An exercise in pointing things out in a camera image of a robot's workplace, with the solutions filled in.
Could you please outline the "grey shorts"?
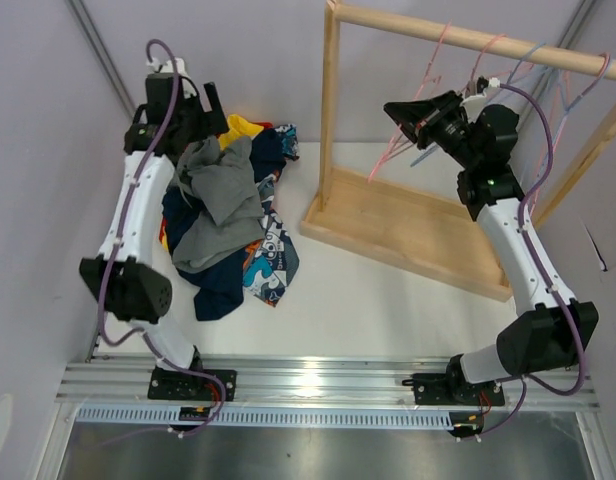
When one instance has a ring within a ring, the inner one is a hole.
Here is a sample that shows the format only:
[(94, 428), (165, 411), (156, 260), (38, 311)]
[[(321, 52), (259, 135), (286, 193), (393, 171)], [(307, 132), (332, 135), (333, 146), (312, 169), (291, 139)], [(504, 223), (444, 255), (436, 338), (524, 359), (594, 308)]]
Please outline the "grey shorts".
[(163, 217), (174, 266), (199, 273), (263, 238), (263, 208), (250, 162), (252, 140), (225, 148), (215, 137), (186, 147), (164, 195)]

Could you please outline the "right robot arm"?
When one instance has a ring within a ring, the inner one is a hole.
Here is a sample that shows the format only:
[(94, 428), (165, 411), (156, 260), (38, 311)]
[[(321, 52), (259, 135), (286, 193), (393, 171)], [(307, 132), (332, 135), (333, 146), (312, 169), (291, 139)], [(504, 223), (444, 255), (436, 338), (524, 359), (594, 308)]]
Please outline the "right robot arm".
[(493, 344), (449, 360), (441, 383), (446, 395), (463, 404), (496, 382), (523, 378), (546, 387), (539, 373), (572, 366), (579, 370), (574, 386), (550, 390), (576, 393), (585, 380), (585, 348), (599, 314), (563, 282), (531, 222), (529, 199), (509, 165), (518, 114), (490, 104), (470, 117), (466, 99), (454, 91), (388, 102), (384, 111), (418, 149), (434, 144), (461, 166), (460, 201), (494, 247), (513, 291), (516, 319)]

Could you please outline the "navy blue shorts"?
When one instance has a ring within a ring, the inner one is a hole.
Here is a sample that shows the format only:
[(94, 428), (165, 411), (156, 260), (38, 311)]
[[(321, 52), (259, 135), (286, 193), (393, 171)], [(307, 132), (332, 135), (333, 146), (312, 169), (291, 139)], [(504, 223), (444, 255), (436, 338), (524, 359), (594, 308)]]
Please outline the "navy blue shorts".
[[(169, 251), (164, 217), (163, 227)], [(187, 273), (179, 270), (172, 262), (177, 273), (197, 290), (193, 298), (197, 320), (219, 320), (243, 303), (245, 294), (249, 293), (243, 287), (245, 249), (247, 246), (199, 273)]]

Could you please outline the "yellow shorts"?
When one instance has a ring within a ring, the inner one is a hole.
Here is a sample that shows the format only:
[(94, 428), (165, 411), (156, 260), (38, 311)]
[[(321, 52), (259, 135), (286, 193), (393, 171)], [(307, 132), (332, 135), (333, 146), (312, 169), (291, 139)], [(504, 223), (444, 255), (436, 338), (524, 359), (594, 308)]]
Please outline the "yellow shorts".
[(273, 127), (270, 122), (250, 122), (238, 114), (230, 114), (226, 121), (229, 127), (228, 131), (218, 136), (221, 150), (224, 150), (240, 137), (247, 136), (254, 139), (264, 129)]

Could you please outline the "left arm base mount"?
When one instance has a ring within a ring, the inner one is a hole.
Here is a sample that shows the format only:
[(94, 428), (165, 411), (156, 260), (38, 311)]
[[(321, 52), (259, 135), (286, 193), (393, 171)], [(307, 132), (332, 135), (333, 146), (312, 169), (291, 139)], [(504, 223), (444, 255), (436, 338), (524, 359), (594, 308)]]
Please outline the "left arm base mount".
[[(226, 400), (232, 401), (237, 386), (237, 371), (211, 369), (206, 373), (224, 384)], [(211, 380), (156, 366), (151, 374), (147, 398), (150, 400), (218, 402), (220, 391), (218, 385)]]

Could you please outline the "patterned blue orange shorts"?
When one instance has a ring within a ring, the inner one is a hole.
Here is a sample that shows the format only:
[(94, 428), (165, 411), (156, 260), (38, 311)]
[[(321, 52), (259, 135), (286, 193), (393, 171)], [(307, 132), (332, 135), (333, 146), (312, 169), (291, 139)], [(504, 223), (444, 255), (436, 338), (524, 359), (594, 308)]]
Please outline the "patterned blue orange shorts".
[(297, 128), (284, 124), (262, 130), (252, 141), (250, 162), (263, 210), (263, 238), (246, 247), (243, 287), (275, 307), (294, 279), (300, 259), (274, 208), (275, 188), (288, 162), (299, 159)]

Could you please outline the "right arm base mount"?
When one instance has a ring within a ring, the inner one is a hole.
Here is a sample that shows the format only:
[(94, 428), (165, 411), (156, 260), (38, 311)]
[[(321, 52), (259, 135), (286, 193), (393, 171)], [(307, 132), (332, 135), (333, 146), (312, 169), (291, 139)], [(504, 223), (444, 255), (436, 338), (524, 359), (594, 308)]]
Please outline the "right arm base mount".
[(494, 381), (471, 384), (442, 373), (414, 373), (401, 384), (412, 390), (417, 405), (502, 407), (506, 403), (503, 389)]

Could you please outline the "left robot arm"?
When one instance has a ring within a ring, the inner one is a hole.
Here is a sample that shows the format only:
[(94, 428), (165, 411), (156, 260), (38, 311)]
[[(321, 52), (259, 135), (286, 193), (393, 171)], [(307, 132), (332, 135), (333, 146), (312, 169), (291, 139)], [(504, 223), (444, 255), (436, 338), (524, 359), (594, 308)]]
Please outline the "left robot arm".
[(122, 343), (107, 335), (108, 315), (127, 323), (157, 366), (173, 371), (170, 388), (192, 400), (203, 392), (205, 376), (193, 368), (196, 347), (170, 315), (173, 288), (154, 267), (153, 245), (179, 157), (190, 143), (225, 133), (228, 125), (212, 82), (198, 89), (185, 76), (153, 73), (145, 88), (146, 101), (124, 135), (122, 187), (110, 227), (97, 255), (81, 260), (79, 274), (97, 302), (101, 339)]

